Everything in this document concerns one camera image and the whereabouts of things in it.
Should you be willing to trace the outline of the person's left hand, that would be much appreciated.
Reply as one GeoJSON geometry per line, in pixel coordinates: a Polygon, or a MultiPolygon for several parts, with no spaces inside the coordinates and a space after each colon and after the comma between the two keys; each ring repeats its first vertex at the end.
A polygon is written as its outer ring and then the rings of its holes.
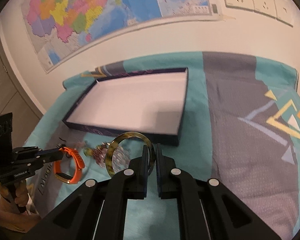
{"type": "Polygon", "coordinates": [[[26,180],[22,180],[15,183],[15,199],[13,203],[9,203],[7,200],[9,198],[8,188],[0,183],[0,209],[2,211],[20,214],[17,206],[25,207],[29,201],[29,194],[26,187],[26,180]]]}

